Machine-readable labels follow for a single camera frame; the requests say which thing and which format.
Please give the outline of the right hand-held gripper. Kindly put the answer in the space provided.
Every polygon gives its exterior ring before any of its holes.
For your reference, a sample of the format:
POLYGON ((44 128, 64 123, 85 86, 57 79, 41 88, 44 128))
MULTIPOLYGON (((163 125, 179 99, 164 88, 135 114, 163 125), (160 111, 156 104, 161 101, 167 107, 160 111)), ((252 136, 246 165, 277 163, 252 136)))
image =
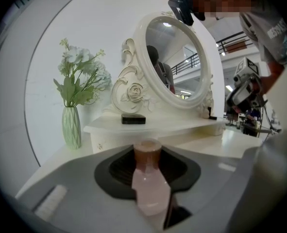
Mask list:
POLYGON ((226 98, 226 104, 239 111, 265 106, 258 66, 244 57, 238 64, 234 77, 234 89, 226 98))

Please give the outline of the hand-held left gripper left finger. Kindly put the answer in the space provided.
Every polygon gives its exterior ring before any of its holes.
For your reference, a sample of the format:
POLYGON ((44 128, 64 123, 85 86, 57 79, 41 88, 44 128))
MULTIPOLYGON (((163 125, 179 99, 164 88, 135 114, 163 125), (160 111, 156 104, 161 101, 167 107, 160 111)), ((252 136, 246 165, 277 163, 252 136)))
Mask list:
MULTIPOLYGON (((18 198, 35 209, 56 185, 67 189, 50 223, 68 233, 152 233, 135 206, 130 178, 132 146, 71 160, 33 184, 18 198)), ((223 233, 245 189, 245 159, 162 148, 160 167, 172 193, 190 216, 170 233, 223 233)))

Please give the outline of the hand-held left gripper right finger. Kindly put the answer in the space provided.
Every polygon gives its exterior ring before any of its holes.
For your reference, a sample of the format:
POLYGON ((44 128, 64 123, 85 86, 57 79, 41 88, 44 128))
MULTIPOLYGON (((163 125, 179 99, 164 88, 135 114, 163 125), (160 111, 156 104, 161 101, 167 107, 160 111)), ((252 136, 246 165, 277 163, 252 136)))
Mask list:
POLYGON ((229 233, 247 233, 262 222, 287 194, 287 131, 258 148, 250 178, 227 225, 229 233))

